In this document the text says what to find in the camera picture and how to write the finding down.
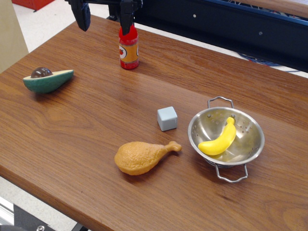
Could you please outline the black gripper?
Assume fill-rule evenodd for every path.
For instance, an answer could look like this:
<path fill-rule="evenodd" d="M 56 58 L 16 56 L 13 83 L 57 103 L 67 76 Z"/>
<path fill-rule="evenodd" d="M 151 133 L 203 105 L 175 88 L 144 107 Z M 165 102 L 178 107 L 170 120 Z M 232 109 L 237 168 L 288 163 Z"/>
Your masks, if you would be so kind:
<path fill-rule="evenodd" d="M 134 13 L 138 5 L 142 5 L 142 0 L 65 0 L 71 5 L 75 20 L 80 29 L 87 31 L 90 26 L 90 8 L 89 4 L 102 5 L 120 5 L 120 25 L 122 35 L 125 36 L 130 32 L 133 24 Z"/>

